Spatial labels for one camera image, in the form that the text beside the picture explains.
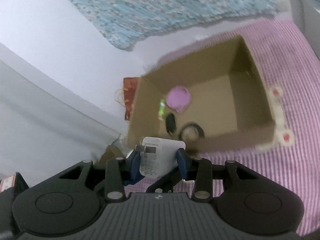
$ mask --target open cardboard box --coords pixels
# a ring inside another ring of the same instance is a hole
[[[175,114],[181,128],[196,122],[205,138],[188,142],[197,151],[235,150],[271,142],[275,122],[263,81],[241,36],[193,52],[142,76],[135,94],[128,146],[144,137],[171,138],[158,119],[159,103],[175,86],[187,87],[191,104]]]

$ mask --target pink striped bedsheet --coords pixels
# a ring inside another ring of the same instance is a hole
[[[229,152],[204,153],[215,164],[234,159],[295,192],[305,213],[297,233],[304,236],[320,227],[320,62],[310,45],[289,21],[261,20],[184,47],[162,58],[172,61],[195,49],[242,35],[253,53],[267,87],[279,85],[286,127],[295,134],[292,147],[266,152],[247,148]],[[143,179],[126,192],[145,192],[155,180]],[[180,182],[175,192],[191,194],[193,184]],[[213,181],[213,193],[222,193],[222,181]]]

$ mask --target white and red item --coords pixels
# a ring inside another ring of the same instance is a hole
[[[286,128],[284,112],[281,106],[281,97],[283,90],[280,86],[271,86],[268,91],[270,105],[273,108],[274,119],[276,122],[275,134],[273,141],[263,145],[257,145],[258,151],[266,151],[279,145],[291,147],[295,143],[295,136],[292,130]]]
[[[15,174],[10,177],[7,177],[6,179],[3,179],[0,183],[0,193],[4,192],[6,189],[13,187],[15,180],[16,180]]]

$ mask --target pink ball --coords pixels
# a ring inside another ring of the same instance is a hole
[[[189,91],[183,86],[176,86],[168,93],[166,103],[171,109],[176,110],[178,114],[189,106],[191,102],[191,95]]]

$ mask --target blue floral blanket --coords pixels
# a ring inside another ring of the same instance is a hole
[[[231,17],[272,14],[276,10],[276,0],[70,1],[119,49],[179,28]]]

